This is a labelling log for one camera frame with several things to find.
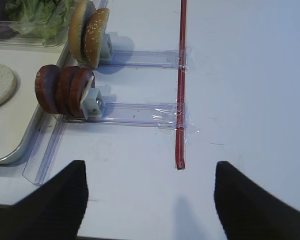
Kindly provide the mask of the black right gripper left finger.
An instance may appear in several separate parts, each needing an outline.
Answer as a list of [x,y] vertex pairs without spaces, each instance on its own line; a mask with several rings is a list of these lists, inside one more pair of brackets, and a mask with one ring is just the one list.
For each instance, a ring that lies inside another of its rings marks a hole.
[[74,160],[0,212],[0,240],[75,240],[88,197],[86,164]]

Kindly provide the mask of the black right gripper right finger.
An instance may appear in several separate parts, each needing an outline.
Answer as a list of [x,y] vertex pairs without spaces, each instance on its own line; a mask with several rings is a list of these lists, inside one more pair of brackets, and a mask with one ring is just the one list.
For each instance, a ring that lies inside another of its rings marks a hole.
[[227,161],[216,165],[213,197],[229,240],[300,240],[300,211]]

